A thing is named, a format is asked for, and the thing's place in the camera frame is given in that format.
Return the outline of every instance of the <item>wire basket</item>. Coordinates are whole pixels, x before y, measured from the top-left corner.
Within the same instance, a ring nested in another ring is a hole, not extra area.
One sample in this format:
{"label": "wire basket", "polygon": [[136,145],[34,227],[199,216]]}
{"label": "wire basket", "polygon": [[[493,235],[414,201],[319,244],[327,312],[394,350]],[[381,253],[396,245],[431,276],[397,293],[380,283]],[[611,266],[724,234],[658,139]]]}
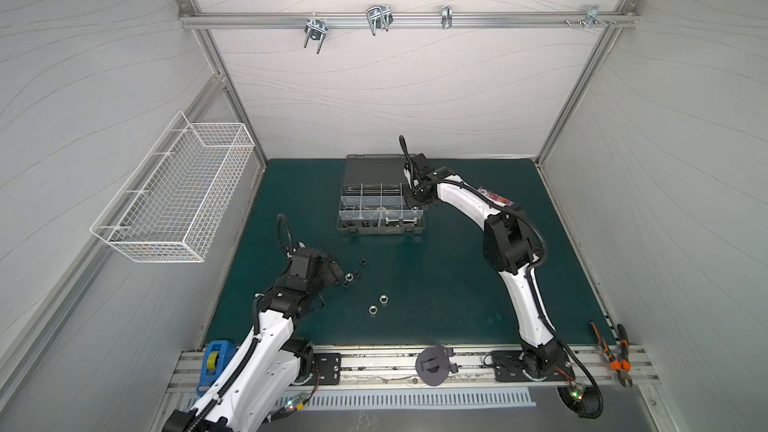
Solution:
{"label": "wire basket", "polygon": [[[186,126],[169,126],[178,136],[166,130],[158,140],[170,147],[150,152],[91,226],[135,262],[202,262],[254,149],[242,123],[190,123],[179,114]],[[151,172],[130,187],[142,169]]]}

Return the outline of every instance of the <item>orange and black pliers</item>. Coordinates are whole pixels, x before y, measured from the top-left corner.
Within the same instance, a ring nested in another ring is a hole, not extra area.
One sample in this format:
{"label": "orange and black pliers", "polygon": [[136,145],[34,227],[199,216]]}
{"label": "orange and black pliers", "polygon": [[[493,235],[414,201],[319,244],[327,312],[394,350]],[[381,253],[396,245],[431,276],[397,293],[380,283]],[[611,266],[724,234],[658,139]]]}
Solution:
{"label": "orange and black pliers", "polygon": [[616,331],[619,334],[619,347],[621,350],[619,359],[616,359],[614,353],[608,348],[605,339],[600,336],[598,328],[594,326],[594,322],[590,322],[590,325],[592,326],[595,337],[598,339],[598,346],[605,352],[605,356],[608,358],[608,363],[612,369],[618,372],[621,385],[632,387],[632,377],[629,376],[629,370],[632,369],[632,364],[629,363],[629,339],[627,337],[627,330],[622,324],[616,326]]}

